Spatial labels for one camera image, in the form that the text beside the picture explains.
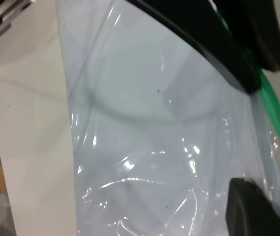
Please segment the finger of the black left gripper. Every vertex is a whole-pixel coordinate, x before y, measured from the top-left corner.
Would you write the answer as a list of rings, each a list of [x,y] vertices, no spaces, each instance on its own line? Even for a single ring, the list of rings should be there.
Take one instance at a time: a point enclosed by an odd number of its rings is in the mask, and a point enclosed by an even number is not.
[[[196,49],[234,88],[255,93],[259,72],[225,28],[207,0],[132,0],[142,10]]]
[[[273,0],[217,0],[216,7],[233,36],[263,69],[280,71],[280,26]]]

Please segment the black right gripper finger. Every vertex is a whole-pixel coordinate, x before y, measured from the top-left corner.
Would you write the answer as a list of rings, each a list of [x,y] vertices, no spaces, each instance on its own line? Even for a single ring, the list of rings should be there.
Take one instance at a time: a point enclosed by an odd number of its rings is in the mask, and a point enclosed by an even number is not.
[[[230,236],[280,236],[280,217],[272,204],[244,178],[229,182],[225,221]]]

